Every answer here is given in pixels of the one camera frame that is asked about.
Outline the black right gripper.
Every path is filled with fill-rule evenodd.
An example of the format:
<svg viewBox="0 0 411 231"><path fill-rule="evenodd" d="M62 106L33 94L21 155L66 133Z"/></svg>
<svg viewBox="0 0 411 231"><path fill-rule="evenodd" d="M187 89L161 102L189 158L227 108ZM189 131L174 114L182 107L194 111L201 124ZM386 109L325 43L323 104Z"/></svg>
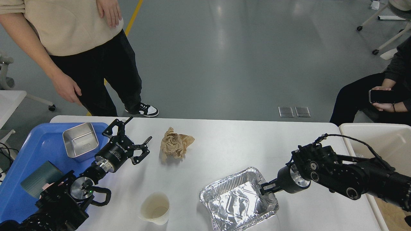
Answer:
<svg viewBox="0 0 411 231"><path fill-rule="evenodd" d="M262 183L262 195L277 193L282 190L287 193L297 193L310 187L311 181L305 180L299 173L295 164L283 167L278 171L277 179Z"/></svg>

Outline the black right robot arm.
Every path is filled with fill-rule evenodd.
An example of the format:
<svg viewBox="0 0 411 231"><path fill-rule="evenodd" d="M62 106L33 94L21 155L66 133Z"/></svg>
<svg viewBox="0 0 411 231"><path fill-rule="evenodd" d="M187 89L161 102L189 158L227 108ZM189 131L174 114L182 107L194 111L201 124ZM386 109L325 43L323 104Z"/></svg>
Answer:
<svg viewBox="0 0 411 231"><path fill-rule="evenodd" d="M261 184L262 195L285 191L297 193L316 182L351 200L368 193L386 203L410 212L410 177L395 171L374 149L363 141L373 158L338 155L331 146L321 142L325 133L313 143L298 146L291 159L278 171L276 179Z"/></svg>

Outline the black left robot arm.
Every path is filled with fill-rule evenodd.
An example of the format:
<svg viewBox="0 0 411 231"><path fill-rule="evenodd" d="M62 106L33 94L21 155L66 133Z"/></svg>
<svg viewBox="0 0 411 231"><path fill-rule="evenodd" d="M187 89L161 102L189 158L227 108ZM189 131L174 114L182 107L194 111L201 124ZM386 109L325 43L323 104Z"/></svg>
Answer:
<svg viewBox="0 0 411 231"><path fill-rule="evenodd" d="M37 212L21 223L6 220L2 231L75 231L88 219L89 205L105 206L111 190L98 187L98 181L108 172L116 172L128 159L140 163L148 154L148 137L142 144L134 144L125 134L127 122L114 120L102 133L108 143L94 155L94 161L79 176L71 170L58 177L41 191L35 206Z"/></svg>

